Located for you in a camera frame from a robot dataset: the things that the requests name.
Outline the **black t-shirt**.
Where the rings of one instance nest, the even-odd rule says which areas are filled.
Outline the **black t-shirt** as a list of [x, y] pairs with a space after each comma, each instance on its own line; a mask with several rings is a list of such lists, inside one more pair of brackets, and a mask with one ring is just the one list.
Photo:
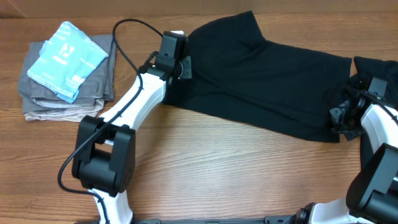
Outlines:
[[192, 77], [172, 83], [166, 104], [309, 141], [340, 140], [329, 112], [343, 102], [350, 58], [271, 42], [252, 12], [207, 23], [188, 44]]

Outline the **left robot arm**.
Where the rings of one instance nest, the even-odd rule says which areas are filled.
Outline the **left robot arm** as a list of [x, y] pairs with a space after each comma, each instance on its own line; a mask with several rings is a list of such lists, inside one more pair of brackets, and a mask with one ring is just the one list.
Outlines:
[[99, 223], [134, 223], [127, 201], [136, 158], [136, 132], [175, 80], [192, 77], [188, 39], [166, 31], [133, 86], [100, 117], [80, 121], [72, 175], [95, 198]]

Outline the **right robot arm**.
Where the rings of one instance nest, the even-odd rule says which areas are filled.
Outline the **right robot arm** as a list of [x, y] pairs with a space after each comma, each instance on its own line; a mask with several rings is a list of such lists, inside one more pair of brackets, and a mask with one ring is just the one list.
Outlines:
[[384, 96], [387, 82], [372, 78], [345, 90], [352, 100], [330, 110], [333, 131], [353, 139], [365, 134], [370, 158], [346, 197], [300, 208], [285, 223], [397, 223], [397, 110]]

